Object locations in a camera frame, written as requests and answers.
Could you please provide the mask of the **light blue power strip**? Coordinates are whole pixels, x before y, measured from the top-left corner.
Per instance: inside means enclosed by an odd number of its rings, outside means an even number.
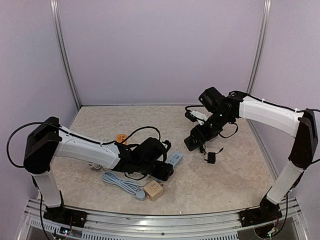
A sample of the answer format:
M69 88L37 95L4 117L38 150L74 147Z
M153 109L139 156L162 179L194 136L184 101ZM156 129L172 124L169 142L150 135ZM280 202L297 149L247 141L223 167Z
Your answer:
M180 151L175 151L165 162L171 164L172 167L175 168L183 160L183 157L184 155Z

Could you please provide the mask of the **beige cube socket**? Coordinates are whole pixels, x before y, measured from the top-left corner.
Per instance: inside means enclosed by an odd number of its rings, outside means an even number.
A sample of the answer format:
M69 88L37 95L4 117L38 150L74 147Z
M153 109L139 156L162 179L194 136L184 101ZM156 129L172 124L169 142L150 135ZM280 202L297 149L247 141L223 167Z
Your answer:
M163 187L155 180L152 180L147 185L145 185L143 187L143 190L146 194L146 197L152 202L157 200L164 193Z

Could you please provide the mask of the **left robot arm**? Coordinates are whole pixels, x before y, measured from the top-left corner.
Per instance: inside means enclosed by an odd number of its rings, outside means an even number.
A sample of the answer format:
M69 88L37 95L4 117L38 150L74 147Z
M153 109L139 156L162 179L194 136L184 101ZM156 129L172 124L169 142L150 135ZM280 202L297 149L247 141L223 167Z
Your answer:
M54 116L44 122L27 123L13 133L32 125L37 127L27 136L21 168L31 174L50 214L61 223L70 218L70 211L64 207L63 196L51 170L54 157L98 164L119 173L150 175L161 181L167 181L174 172L173 165L166 162L171 148L168 140L149 137L142 143L133 144L98 141L69 130Z

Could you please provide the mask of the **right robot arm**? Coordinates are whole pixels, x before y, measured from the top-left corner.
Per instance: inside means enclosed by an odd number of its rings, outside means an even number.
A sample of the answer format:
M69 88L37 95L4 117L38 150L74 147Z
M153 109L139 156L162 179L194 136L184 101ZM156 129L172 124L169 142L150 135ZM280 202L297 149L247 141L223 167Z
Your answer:
M260 222L268 221L276 212L275 205L295 187L304 171L316 163L316 110L280 106L237 90L224 96L215 87L206 89L198 99L211 116L186 110L185 117L198 123L184 140L189 151L220 136L226 124L235 124L239 118L265 124L294 138L287 164L261 201L263 205L255 212Z

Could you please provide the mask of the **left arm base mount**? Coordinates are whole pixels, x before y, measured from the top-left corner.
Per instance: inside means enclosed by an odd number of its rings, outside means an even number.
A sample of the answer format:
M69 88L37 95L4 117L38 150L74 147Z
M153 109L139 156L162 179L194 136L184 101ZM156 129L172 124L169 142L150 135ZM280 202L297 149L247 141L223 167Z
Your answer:
M43 217L55 223L68 225L70 227L84 228L88 213L81 210L59 207L45 207Z

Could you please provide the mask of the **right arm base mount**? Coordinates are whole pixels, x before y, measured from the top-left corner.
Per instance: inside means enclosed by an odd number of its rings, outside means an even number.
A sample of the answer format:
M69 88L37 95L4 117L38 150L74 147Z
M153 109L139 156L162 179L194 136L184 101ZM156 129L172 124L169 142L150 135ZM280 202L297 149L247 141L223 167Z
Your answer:
M243 228L270 222L283 216L280 205L272 203L266 196L260 201L258 207L246 208L238 214Z

